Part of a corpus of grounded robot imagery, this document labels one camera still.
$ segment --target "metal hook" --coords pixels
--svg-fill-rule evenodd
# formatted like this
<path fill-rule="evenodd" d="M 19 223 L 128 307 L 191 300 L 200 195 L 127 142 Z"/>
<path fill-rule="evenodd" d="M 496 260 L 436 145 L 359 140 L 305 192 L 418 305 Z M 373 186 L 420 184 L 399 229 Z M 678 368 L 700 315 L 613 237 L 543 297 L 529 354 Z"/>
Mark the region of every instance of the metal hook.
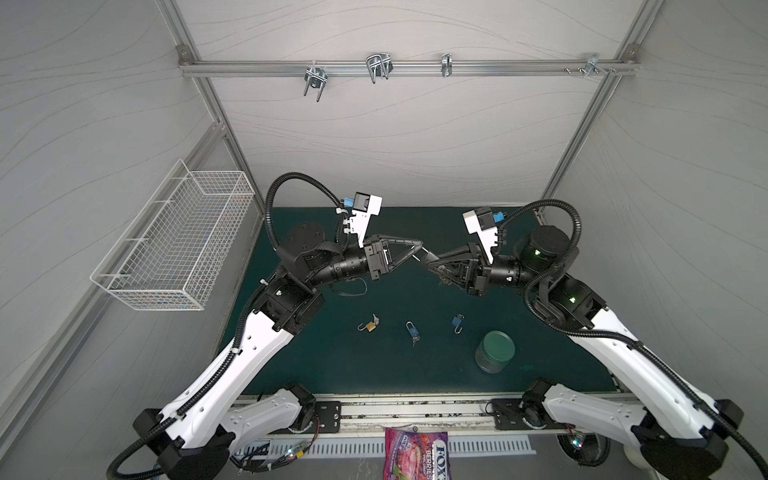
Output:
<path fill-rule="evenodd" d="M 326 72 L 322 68 L 318 67 L 307 68 L 306 72 L 304 73 L 304 80 L 306 80 L 304 96 L 306 97 L 306 93 L 310 90 L 310 87 L 319 88 L 316 101 L 320 101 L 320 95 L 323 94 L 323 89 L 326 87 L 326 82 L 328 81 L 328 75 L 326 75 Z"/>
<path fill-rule="evenodd" d="M 376 83 L 377 69 L 380 69 L 378 72 L 385 80 L 389 80 L 389 72 L 392 71 L 392 59 L 388 53 L 376 53 L 366 58 L 366 67 L 368 67 L 368 73 L 373 83 Z"/>

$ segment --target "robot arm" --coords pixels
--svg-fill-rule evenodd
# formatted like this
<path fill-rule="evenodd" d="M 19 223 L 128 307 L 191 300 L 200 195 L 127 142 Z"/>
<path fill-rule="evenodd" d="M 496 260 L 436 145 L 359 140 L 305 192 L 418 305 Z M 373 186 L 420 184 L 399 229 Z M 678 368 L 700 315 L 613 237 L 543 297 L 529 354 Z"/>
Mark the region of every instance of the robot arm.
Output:
<path fill-rule="evenodd" d="M 523 395 L 519 406 L 529 425 L 543 428 L 550 421 L 577 425 L 640 450 L 670 480 L 707 478 L 723 464 L 728 451 L 725 439 L 740 437 L 736 429 L 742 411 L 730 400 L 715 401 L 680 378 L 589 286 L 566 274 L 578 254 L 574 242 L 581 232 L 578 214 L 558 200 L 535 204 L 531 205 L 570 208 L 574 237 L 569 239 L 557 227 L 540 226 L 514 245 L 513 255 L 501 255 L 508 220 L 497 223 L 485 207 L 464 214 L 468 232 L 478 233 L 481 245 L 470 243 L 438 255 L 427 267 L 470 295 L 483 296 L 490 286 L 520 289 L 539 319 L 584 347 L 639 399 L 635 405 L 620 404 L 542 379 Z M 531 205 L 521 210 L 530 210 Z M 534 289 L 538 298 L 531 301 Z"/>
<path fill-rule="evenodd" d="M 343 203 L 333 197 L 340 215 L 335 241 L 326 241 L 320 225 L 305 223 L 278 243 L 271 224 L 272 201 L 276 188 L 290 178 L 307 181 L 332 196 L 306 175 L 286 174 L 275 181 L 267 194 L 265 222 L 280 265 L 271 278 L 262 280 L 240 316 L 235 337 L 205 371 L 165 407 L 146 409 L 136 418 L 134 429 L 140 438 L 112 462 L 108 478 L 141 480 L 165 474 L 171 480 L 212 479 L 235 451 L 253 440 L 278 429 L 307 430 L 316 401 L 300 385 L 287 386 L 246 407 L 232 405 L 323 305 L 319 286 L 365 275 L 379 280 L 422 249 L 420 240 L 380 235 L 363 240 L 370 215 L 379 213 L 381 197 L 360 193 L 351 200 L 350 218 L 345 218 Z M 342 231 L 357 235 L 352 245 L 349 238 L 341 242 Z M 394 254 L 393 245 L 406 248 Z M 157 455 L 160 467 L 138 474 L 118 472 L 120 464 L 144 445 Z M 286 465 L 293 455 L 275 467 Z"/>

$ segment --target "vent grille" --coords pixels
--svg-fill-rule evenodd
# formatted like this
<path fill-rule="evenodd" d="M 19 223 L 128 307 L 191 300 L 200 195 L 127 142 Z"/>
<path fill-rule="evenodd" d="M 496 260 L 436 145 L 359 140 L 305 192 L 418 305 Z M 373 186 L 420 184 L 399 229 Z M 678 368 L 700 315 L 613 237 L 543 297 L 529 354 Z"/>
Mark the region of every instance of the vent grille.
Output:
<path fill-rule="evenodd" d="M 296 439 L 277 439 L 270 443 L 269 455 L 255 455 L 254 459 L 277 458 L 283 455 Z M 248 455 L 264 442 L 255 442 L 236 452 L 236 456 Z M 495 457 L 504 455 L 535 455 L 527 435 L 455 435 L 449 437 L 448 451 L 451 457 Z M 383 458 L 384 439 L 317 439 L 304 458 Z"/>

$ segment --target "green jar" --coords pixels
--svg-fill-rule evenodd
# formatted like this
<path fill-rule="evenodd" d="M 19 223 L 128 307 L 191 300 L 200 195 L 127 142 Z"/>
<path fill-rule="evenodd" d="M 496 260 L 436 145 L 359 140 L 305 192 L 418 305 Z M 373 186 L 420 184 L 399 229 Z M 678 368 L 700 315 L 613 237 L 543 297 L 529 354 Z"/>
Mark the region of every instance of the green jar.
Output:
<path fill-rule="evenodd" d="M 504 332 L 493 330 L 483 337 L 475 350 L 475 361 L 483 371 L 499 373 L 515 356 L 515 343 Z"/>

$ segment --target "brass padlock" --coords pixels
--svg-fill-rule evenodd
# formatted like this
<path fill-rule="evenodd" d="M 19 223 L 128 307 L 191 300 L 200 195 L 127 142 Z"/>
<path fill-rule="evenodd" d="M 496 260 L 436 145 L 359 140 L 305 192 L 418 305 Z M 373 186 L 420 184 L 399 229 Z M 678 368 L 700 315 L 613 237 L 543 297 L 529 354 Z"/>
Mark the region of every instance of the brass padlock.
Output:
<path fill-rule="evenodd" d="M 363 330 L 368 330 L 369 332 L 372 332 L 372 331 L 373 331 L 373 329 L 375 329 L 377 325 L 379 325 L 379 317 L 377 317 L 376 315 L 374 315 L 374 316 L 373 316 L 373 321 L 371 321 L 371 322 L 368 322 L 366 325 L 363 325 L 362 323 L 360 323 L 360 324 L 357 326 L 357 329 L 358 329 L 360 332 L 362 332 Z"/>

